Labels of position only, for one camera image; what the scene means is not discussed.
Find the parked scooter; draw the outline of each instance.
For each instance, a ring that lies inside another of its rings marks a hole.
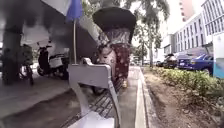
[[[55,54],[49,56],[48,48],[52,46],[46,45],[45,47],[41,47],[39,42],[37,42],[37,45],[39,46],[39,66],[37,67],[38,74],[40,76],[53,75],[62,80],[68,80],[68,57],[66,57],[65,54]]]

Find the tree trunk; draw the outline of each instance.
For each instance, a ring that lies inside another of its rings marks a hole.
[[[149,33],[148,33],[148,37],[149,37],[149,40],[150,40],[150,34],[151,34],[151,31],[150,31],[150,28],[149,28]],[[153,51],[152,51],[152,40],[151,42],[149,43],[149,56],[150,56],[150,67],[153,67]]]
[[[150,43],[150,67],[153,67],[153,51],[152,51],[152,42]]]
[[[3,69],[2,81],[5,85],[13,84],[19,80],[20,71],[20,41],[24,19],[14,18],[10,15],[6,18],[6,26],[3,35]]]
[[[145,44],[144,44],[144,42],[143,42],[143,44],[142,44],[142,66],[144,65],[144,46]]]

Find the black canopy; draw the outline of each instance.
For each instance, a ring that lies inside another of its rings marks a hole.
[[[118,7],[103,8],[93,14],[93,21],[104,32],[116,28],[129,29],[129,43],[131,42],[136,25],[136,17],[129,10]]]

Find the white building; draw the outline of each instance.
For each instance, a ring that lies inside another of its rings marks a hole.
[[[200,55],[206,53],[202,14],[195,14],[175,34],[176,52]]]
[[[202,8],[206,41],[211,43],[215,33],[224,32],[224,0],[206,0]]]

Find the shrub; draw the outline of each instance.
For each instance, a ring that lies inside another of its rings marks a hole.
[[[171,86],[180,86],[186,90],[196,91],[199,96],[224,97],[224,80],[210,77],[202,71],[153,68],[154,73],[163,77],[164,82]]]

